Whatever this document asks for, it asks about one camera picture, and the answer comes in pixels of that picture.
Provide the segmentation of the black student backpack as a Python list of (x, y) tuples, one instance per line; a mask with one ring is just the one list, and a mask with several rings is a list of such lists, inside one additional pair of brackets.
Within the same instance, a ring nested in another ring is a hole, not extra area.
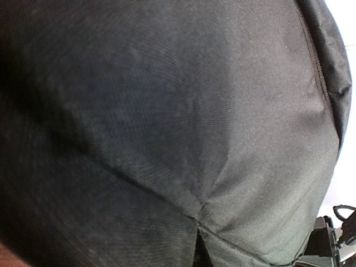
[(2, 1), (1, 242), (32, 266), (293, 266), (351, 87), (324, 1)]

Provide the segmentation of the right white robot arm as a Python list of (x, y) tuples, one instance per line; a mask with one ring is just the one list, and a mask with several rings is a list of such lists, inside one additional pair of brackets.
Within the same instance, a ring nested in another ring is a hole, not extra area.
[(355, 266), (355, 207), (338, 205), (333, 211), (342, 222), (341, 227), (335, 228), (328, 216), (318, 217), (304, 255), (295, 266)]

